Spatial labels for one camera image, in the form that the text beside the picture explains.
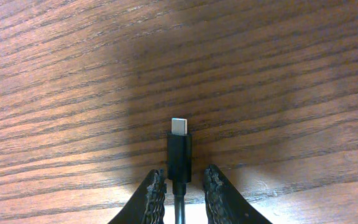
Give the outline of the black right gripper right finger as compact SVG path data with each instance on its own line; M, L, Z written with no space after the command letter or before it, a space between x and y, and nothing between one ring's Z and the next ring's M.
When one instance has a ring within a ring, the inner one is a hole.
M204 199L209 224L271 224L233 186L218 166L204 170Z

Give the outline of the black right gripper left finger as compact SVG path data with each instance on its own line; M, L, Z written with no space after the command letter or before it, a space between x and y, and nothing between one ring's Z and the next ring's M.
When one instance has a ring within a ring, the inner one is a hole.
M109 224L164 224L166 193L163 170L152 169Z

